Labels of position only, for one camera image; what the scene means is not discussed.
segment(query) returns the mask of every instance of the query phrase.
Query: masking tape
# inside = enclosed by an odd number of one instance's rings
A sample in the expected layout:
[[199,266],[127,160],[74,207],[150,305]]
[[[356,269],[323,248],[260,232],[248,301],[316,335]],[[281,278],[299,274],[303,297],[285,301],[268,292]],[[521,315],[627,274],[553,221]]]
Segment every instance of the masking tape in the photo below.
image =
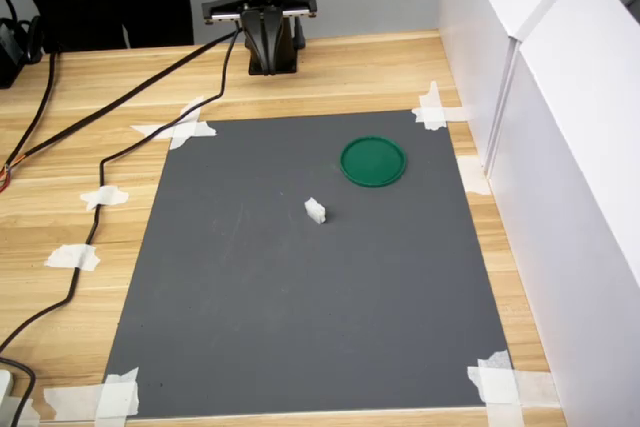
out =
[[[20,403],[19,397],[5,397],[0,404],[0,425],[11,425],[13,416],[16,413],[18,404]],[[19,427],[38,427],[40,425],[40,414],[33,408],[33,399],[28,399],[27,403],[22,409],[20,420],[18,421]]]
[[100,263],[96,256],[96,248],[87,244],[62,245],[54,250],[45,261],[46,267],[58,267],[93,272]]
[[[204,97],[198,97],[192,100],[187,106],[185,106],[180,113],[183,114],[187,110],[194,107],[196,104],[199,104],[204,100]],[[195,109],[189,115],[187,115],[184,119],[182,119],[178,124],[174,125],[170,129],[163,130],[160,132],[154,140],[162,140],[162,139],[171,139],[171,144],[169,145],[169,149],[177,149],[184,145],[184,143],[190,139],[191,137],[213,137],[217,134],[215,129],[209,127],[209,124],[206,122],[198,122],[200,118],[200,108]],[[145,137],[151,135],[153,132],[158,130],[164,124],[155,124],[155,125],[132,125],[131,128],[137,130],[142,133]]]
[[98,204],[118,205],[129,200],[129,194],[118,189],[115,185],[104,185],[99,190],[80,195],[87,203],[87,210],[93,210]]
[[431,82],[431,87],[426,95],[420,96],[420,107],[411,112],[416,116],[416,123],[424,123],[424,128],[427,130],[446,127],[447,122],[467,121],[464,108],[442,106],[436,81]]
[[125,375],[109,375],[104,384],[44,389],[44,398],[56,411],[56,421],[121,427],[127,417],[138,414],[137,376],[136,368]]
[[524,427],[523,407],[560,408],[552,375],[513,370],[507,351],[478,359],[467,375],[487,405],[491,427]]
[[477,155],[458,155],[456,160],[465,192],[491,195],[491,187],[489,187],[489,182],[484,175],[480,157]]

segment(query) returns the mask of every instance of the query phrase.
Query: green circular lid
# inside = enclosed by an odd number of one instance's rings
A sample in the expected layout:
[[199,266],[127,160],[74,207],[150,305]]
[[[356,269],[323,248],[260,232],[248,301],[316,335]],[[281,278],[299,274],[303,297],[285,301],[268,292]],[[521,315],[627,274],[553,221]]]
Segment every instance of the green circular lid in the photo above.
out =
[[347,145],[340,156],[342,172],[362,187],[383,187],[398,180],[407,156],[395,142],[384,137],[362,137]]

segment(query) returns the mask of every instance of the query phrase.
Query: wooden table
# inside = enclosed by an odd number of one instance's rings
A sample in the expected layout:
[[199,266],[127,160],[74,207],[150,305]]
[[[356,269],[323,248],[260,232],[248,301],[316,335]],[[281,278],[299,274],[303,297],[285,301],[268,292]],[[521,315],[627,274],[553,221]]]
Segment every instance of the wooden table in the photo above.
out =
[[[192,50],[62,55],[53,96],[27,147],[106,105]],[[62,244],[84,242],[93,216],[85,210],[80,194],[97,190],[100,159],[141,138],[131,125],[169,121],[193,98],[217,92],[224,52],[225,47],[220,47],[199,57],[15,171],[11,186],[0,195],[0,338],[66,294],[72,271],[44,267],[44,261]],[[438,82],[446,107],[460,105],[437,31],[310,41],[301,53],[296,75],[250,77],[247,65],[247,51],[236,47],[227,93],[203,109],[202,119],[408,110],[418,106],[418,96],[426,93],[432,80]],[[43,60],[26,67],[11,89],[0,92],[3,158],[31,120],[47,74],[48,62]],[[449,130],[457,155],[476,154],[466,123],[449,124]],[[70,305],[29,327],[4,353],[36,371],[34,406],[45,420],[52,419],[54,412],[44,402],[43,388],[102,382],[167,149],[167,140],[153,141],[107,166],[107,182],[129,192],[130,199],[103,211],[95,239],[100,265],[95,272],[82,273]],[[515,368],[548,371],[493,197],[471,193],[467,198]],[[20,379],[14,392],[22,392],[26,385]],[[485,412],[469,408],[271,415],[163,424],[484,426]],[[532,426],[565,425],[558,409],[528,410],[525,420]]]

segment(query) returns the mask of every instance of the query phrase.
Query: small white cube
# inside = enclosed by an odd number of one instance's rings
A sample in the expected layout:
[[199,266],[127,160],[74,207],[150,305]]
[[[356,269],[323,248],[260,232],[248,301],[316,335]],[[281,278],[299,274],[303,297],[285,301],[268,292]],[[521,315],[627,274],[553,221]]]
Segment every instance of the small white cube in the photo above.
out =
[[320,205],[316,199],[311,197],[304,203],[304,208],[307,209],[307,214],[318,224],[324,224],[327,220],[325,208]]

